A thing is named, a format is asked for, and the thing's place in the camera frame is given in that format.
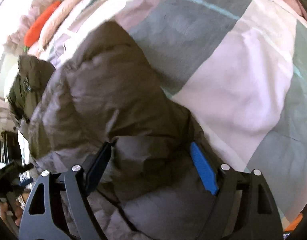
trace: blue gripper pad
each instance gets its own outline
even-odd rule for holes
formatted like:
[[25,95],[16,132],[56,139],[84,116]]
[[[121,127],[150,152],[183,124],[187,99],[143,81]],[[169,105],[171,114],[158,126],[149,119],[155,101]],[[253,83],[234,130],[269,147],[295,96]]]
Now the blue gripper pad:
[[195,142],[190,145],[190,155],[205,189],[216,195],[219,189],[216,183],[216,175]]

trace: black object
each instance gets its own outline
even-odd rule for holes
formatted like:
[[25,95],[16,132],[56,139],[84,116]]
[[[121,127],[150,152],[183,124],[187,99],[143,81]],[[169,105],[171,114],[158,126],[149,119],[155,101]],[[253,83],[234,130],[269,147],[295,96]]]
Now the black object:
[[12,216],[7,216],[7,223],[13,234],[17,235],[18,227],[14,223],[15,217],[15,201],[16,197],[20,196],[25,190],[25,186],[32,182],[32,179],[20,182],[19,174],[33,168],[30,163],[22,166],[17,161],[11,161],[0,170],[0,202],[7,202],[9,210],[12,211]]
[[303,218],[294,231],[287,237],[287,240],[307,240],[307,206],[306,212],[303,213]]
[[3,131],[2,136],[2,162],[7,165],[10,161],[15,160],[21,163],[21,149],[18,142],[18,135],[14,132]]
[[[74,239],[70,235],[61,206],[60,191],[66,191],[73,220],[82,240],[107,239],[97,223],[86,196],[95,190],[110,160],[110,143],[83,166],[59,174],[44,171],[30,194],[23,213],[20,240]],[[251,174],[219,168],[221,184],[215,206],[198,240],[282,240],[283,229],[271,191],[260,171]],[[222,238],[234,195],[242,190],[242,201],[234,231]]]
[[114,144],[105,142],[96,156],[82,166],[58,174],[44,171],[37,180],[23,212],[20,240],[70,240],[61,204],[60,191],[66,191],[73,220],[82,240],[106,240],[86,197],[96,189],[111,157]]

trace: orange carrot plush toy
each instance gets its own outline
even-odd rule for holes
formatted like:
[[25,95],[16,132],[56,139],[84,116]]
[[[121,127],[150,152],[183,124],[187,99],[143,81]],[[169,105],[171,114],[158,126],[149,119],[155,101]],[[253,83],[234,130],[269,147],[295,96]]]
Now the orange carrot plush toy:
[[38,17],[38,19],[27,31],[23,40],[25,51],[27,51],[39,39],[43,26],[60,4],[61,1],[57,0],[53,4],[49,5],[49,7]]

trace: comforter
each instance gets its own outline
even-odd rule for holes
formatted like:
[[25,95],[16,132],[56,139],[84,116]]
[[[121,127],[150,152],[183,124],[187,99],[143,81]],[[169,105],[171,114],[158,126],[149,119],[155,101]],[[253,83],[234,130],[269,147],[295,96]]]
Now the comforter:
[[87,34],[116,21],[143,50],[173,101],[215,152],[259,169],[284,228],[307,203],[307,23],[281,0],[108,0],[56,34],[56,68]]
[[49,80],[30,121],[29,147],[40,171],[63,172],[112,140],[112,158],[89,197],[107,237],[195,239],[214,196],[190,143],[214,154],[190,112],[167,99],[135,41],[105,22]]

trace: pillow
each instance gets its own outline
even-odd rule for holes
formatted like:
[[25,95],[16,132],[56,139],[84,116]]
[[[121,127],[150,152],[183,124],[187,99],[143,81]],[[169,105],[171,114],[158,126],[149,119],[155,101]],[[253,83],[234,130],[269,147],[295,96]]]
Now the pillow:
[[59,25],[80,1],[81,0],[64,0],[61,5],[55,10],[55,12],[48,19],[41,31],[40,38],[38,41],[39,51],[43,50],[43,48],[52,38]]
[[30,27],[23,39],[24,45],[27,48],[30,48],[39,39],[43,26],[60,4],[60,0],[52,3]]
[[0,44],[6,52],[19,55],[23,46],[18,48],[26,32],[36,20],[38,8],[31,8],[32,0],[4,0],[0,5]]
[[16,57],[24,54],[24,36],[40,14],[54,1],[5,0],[2,3],[0,6],[0,44],[5,48],[5,52]]

